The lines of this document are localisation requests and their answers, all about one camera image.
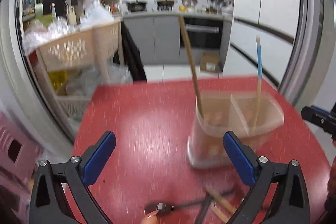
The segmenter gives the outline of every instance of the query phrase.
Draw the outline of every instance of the oven handle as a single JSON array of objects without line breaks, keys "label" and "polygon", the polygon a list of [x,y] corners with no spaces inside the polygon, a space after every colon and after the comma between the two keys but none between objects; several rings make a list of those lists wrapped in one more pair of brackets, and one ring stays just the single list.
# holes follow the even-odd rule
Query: oven handle
[{"label": "oven handle", "polygon": [[185,28],[190,32],[219,33],[219,27],[186,24]]}]

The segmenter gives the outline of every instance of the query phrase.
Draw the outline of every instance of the red table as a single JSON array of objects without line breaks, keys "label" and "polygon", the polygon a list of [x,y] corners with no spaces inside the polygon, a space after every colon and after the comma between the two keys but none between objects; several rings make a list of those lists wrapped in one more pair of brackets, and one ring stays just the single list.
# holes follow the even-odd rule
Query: red table
[{"label": "red table", "polygon": [[[257,78],[199,80],[199,86],[201,90],[251,91],[256,90]],[[285,122],[256,153],[274,162],[288,163],[292,159],[300,162],[308,189],[311,222],[315,222],[323,212],[330,165],[294,108],[267,82],[263,81],[262,88],[279,102]],[[96,90],[76,137],[73,155],[81,155],[106,130],[115,133],[115,151],[97,182],[90,186],[114,224],[140,223],[144,205],[153,200],[181,203],[203,198],[203,185],[222,191],[241,184],[232,166],[211,170],[190,167],[186,143],[194,110],[191,81],[102,86]],[[67,197],[76,219],[84,223],[72,196],[67,193]],[[237,205],[237,197],[238,194],[228,199]],[[160,223],[191,224],[199,208],[175,212]],[[220,223],[209,210],[204,223],[210,221]]]}]

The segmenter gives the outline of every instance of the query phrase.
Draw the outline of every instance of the oven door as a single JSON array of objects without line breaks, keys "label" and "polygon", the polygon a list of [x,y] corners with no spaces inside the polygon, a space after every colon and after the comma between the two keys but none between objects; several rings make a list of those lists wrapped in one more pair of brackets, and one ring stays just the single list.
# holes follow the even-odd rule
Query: oven door
[{"label": "oven door", "polygon": [[[184,21],[192,48],[211,50],[221,48],[223,21],[190,17],[185,17]],[[180,48],[183,47],[184,43],[180,36]]]}]

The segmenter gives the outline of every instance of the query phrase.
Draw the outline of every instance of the pink chair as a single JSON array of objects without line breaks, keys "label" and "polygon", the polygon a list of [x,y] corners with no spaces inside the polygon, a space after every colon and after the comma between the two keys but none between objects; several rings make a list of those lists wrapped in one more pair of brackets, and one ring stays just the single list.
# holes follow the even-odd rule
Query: pink chair
[{"label": "pink chair", "polygon": [[0,171],[0,195],[6,201],[13,213],[22,220],[28,222],[28,211],[30,204],[30,193],[18,181],[8,174]]},{"label": "pink chair", "polygon": [[42,150],[0,112],[0,166],[26,184],[41,153]]}]

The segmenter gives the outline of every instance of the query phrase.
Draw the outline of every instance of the screw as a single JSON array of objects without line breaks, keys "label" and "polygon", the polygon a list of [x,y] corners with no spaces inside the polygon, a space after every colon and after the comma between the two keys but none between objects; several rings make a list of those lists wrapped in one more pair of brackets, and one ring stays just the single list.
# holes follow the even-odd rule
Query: screw
[{"label": "screw", "polygon": [[262,162],[262,163],[266,163],[266,162],[268,162],[268,158],[266,158],[265,156],[260,156],[259,161]]},{"label": "screw", "polygon": [[299,166],[299,162],[297,160],[292,160],[292,165],[293,166]]},{"label": "screw", "polygon": [[40,162],[40,165],[41,165],[41,166],[46,166],[46,165],[47,165],[47,163],[48,163],[48,161],[47,161],[47,160],[42,160],[42,161]]},{"label": "screw", "polygon": [[78,157],[78,156],[73,156],[73,157],[71,157],[70,161],[71,161],[73,164],[75,164],[75,163],[79,162],[79,157]]}]

